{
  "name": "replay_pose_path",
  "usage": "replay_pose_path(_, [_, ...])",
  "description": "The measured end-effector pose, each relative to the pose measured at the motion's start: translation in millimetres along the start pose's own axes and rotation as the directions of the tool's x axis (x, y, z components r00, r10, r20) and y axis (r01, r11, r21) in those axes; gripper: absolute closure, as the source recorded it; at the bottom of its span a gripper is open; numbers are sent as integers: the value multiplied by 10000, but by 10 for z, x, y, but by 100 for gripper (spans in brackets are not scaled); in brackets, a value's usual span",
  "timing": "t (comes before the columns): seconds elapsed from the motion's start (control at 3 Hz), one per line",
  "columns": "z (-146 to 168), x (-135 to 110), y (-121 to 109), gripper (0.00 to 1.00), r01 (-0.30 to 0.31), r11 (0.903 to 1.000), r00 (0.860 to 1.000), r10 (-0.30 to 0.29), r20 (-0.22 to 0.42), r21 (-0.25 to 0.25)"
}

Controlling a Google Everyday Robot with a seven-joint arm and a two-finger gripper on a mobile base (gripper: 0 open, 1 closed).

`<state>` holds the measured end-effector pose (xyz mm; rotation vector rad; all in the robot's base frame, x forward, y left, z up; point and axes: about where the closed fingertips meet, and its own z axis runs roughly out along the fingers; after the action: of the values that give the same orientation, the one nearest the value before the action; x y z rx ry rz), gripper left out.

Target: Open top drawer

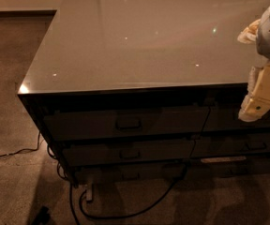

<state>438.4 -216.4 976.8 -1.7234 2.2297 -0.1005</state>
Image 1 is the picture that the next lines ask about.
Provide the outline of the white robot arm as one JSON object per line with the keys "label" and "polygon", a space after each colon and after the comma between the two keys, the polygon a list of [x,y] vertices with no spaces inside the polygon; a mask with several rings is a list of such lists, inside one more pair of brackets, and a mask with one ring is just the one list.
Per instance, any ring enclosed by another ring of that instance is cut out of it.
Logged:
{"label": "white robot arm", "polygon": [[254,122],[270,111],[270,6],[259,20],[247,26],[237,37],[245,44],[255,44],[259,55],[268,61],[263,67],[252,67],[249,72],[247,94],[238,118]]}

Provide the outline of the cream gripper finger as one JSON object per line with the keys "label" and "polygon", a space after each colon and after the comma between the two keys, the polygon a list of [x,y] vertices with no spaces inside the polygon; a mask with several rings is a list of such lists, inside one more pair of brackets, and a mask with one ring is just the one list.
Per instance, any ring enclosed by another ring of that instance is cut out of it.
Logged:
{"label": "cream gripper finger", "polygon": [[254,122],[270,111],[270,61],[249,72],[247,94],[241,104],[238,119]]}

